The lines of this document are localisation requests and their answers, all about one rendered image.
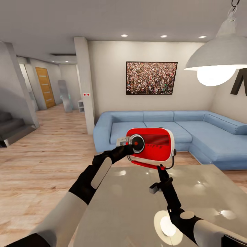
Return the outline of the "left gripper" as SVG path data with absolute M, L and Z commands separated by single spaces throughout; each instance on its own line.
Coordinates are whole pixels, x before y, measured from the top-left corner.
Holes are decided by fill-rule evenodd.
M 117 146 L 115 150 L 117 150 L 117 152 L 120 154 L 120 160 L 126 156 L 132 156 L 134 154 L 132 144 Z

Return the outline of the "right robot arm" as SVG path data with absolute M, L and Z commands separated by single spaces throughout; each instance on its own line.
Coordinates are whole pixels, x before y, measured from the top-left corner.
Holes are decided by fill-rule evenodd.
M 171 222 L 199 247 L 247 247 L 247 238 L 196 217 L 192 211 L 181 209 L 181 203 L 173 187 L 173 178 L 157 166 L 160 181 L 149 188 L 151 194 L 163 192 L 168 203 Z

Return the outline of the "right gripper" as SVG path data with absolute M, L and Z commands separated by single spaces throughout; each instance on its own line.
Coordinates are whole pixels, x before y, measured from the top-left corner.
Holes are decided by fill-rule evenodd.
M 173 178 L 169 177 L 169 174 L 166 170 L 161 170 L 159 165 L 157 166 L 157 170 L 161 181 L 157 184 L 157 188 L 162 189 L 162 192 L 166 200 L 176 199 L 177 194 L 172 184 Z

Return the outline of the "radio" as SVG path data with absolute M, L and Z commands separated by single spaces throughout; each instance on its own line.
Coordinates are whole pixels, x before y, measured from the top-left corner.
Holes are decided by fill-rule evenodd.
M 174 166 L 174 156 L 176 155 L 176 149 L 174 148 L 174 136 L 173 133 L 164 129 L 158 128 L 133 128 L 127 132 L 127 135 L 132 137 L 132 141 L 125 144 L 132 144 L 134 154 L 133 157 L 143 158 L 146 160 L 153 160 L 158 162 L 164 162 L 172 158 L 172 166 L 166 168 L 163 165 L 160 166 L 161 170 L 171 169 Z M 137 145 L 135 145 L 137 142 Z M 146 164 L 132 160 L 131 163 L 138 164 L 140 166 L 157 169 L 157 166 L 153 164 Z

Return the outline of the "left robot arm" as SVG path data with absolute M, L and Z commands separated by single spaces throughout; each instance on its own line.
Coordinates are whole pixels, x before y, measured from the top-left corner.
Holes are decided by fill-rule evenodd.
M 116 148 L 96 154 L 58 204 L 25 238 L 5 247 L 68 247 L 89 202 L 103 178 L 119 159 L 134 154 L 132 137 L 117 138 Z

